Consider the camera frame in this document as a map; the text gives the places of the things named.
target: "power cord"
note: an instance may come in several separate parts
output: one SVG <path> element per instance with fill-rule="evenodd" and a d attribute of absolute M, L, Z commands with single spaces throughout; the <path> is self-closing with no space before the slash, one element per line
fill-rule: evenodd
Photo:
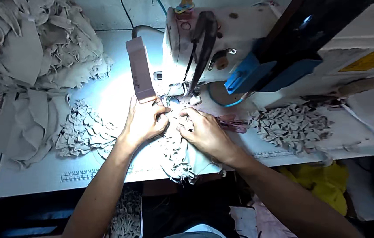
<path fill-rule="evenodd" d="M 166 12 L 165 7 L 163 6 L 161 0 L 158 0 L 158 3 L 159 3 L 159 5 L 161 6 L 161 8 L 162 8 L 162 10 L 163 10 L 163 13 L 165 13 L 165 17 L 166 17 L 166 16 L 168 15 L 168 13 Z"/>
<path fill-rule="evenodd" d="M 130 17 L 130 15 L 128 15 L 127 9 L 125 8 L 125 6 L 124 6 L 124 2 L 122 2 L 122 0 L 121 0 L 121 4 L 122 4 L 122 8 L 124 8 L 125 14 L 126 14 L 127 17 L 128 17 L 128 20 L 130 20 L 131 27 L 134 29 L 133 21 L 131 21 L 131 17 Z"/>

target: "fabric pile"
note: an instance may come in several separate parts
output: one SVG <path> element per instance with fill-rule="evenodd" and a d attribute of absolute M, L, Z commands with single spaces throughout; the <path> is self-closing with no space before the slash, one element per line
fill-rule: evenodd
<path fill-rule="evenodd" d="M 349 171 L 346 165 L 333 161 L 330 166 L 323 167 L 311 164 L 297 164 L 277 168 L 280 173 L 300 184 L 302 187 L 328 203 L 343 216 L 347 213 L 344 198 Z"/>
<path fill-rule="evenodd" d="M 118 132 L 112 123 L 103 121 L 95 109 L 77 100 L 63 125 L 56 149 L 62 157 L 79 156 L 97 149 L 100 156 L 106 159 L 117 137 Z"/>
<path fill-rule="evenodd" d="M 14 101 L 17 138 L 11 139 L 7 155 L 28 168 L 41 161 L 57 142 L 70 113 L 69 97 L 58 93 L 28 90 Z"/>
<path fill-rule="evenodd" d="M 334 123 L 310 107 L 298 105 L 270 111 L 261 109 L 251 117 L 250 127 L 257 127 L 264 141 L 292 149 L 296 154 L 310 153 L 316 141 L 330 137 L 330 125 Z"/>
<path fill-rule="evenodd" d="M 68 0 L 0 0 L 0 83 L 82 87 L 112 64 L 82 9 Z"/>
<path fill-rule="evenodd" d="M 141 194 L 124 188 L 106 238 L 138 238 L 141 235 Z"/>

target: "gray fabric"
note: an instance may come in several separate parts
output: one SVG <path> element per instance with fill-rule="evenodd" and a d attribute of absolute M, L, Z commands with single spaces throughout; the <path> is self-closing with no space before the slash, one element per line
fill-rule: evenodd
<path fill-rule="evenodd" d="M 166 238 L 221 238 L 219 235 L 207 232 L 207 231 L 199 231 L 199 232 L 185 232 L 175 235 L 167 236 Z"/>

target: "human hand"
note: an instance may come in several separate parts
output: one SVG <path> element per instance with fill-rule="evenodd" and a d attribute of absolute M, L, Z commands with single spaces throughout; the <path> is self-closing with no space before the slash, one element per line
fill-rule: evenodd
<path fill-rule="evenodd" d="M 244 151 L 222 130 L 214 116 L 194 108 L 185 108 L 180 111 L 179 115 L 189 117 L 187 122 L 185 119 L 179 120 L 179 123 L 184 127 L 177 127 L 177 130 L 185 139 L 200 151 L 215 157 L 228 166 L 235 167 L 237 162 L 235 158 L 238 158 L 238 155 L 244 153 Z"/>
<path fill-rule="evenodd" d="M 124 130 L 118 139 L 126 141 L 134 149 L 165 130 L 169 119 L 164 112 L 171 111 L 164 107 L 160 99 L 140 104 L 135 96 L 131 98 L 130 110 Z"/>

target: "cloth bundle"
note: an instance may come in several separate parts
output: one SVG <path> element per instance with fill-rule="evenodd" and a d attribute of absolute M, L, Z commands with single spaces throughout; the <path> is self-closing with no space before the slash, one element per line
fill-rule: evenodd
<path fill-rule="evenodd" d="M 124 187 L 105 238 L 138 238 L 141 235 L 141 194 Z"/>
<path fill-rule="evenodd" d="M 57 139 L 56 149 L 62 157 L 87 154 L 97 148 L 103 159 L 109 155 L 115 144 L 118 132 L 116 127 L 103 121 L 97 111 L 82 100 L 77 100 L 63 125 Z"/>
<path fill-rule="evenodd" d="M 7 155 L 27 168 L 41 161 L 57 142 L 70 112 L 66 94 L 28 90 L 14 101 L 17 130 Z"/>
<path fill-rule="evenodd" d="M 250 127 L 257 127 L 264 141 L 284 149 L 293 149 L 296 154 L 310 153 L 315 142 L 332 135 L 328 120 L 308 106 L 290 105 L 270 111 L 260 109 L 251 114 Z"/>
<path fill-rule="evenodd" d="M 82 87 L 112 64 L 82 9 L 68 0 L 0 0 L 0 83 Z"/>

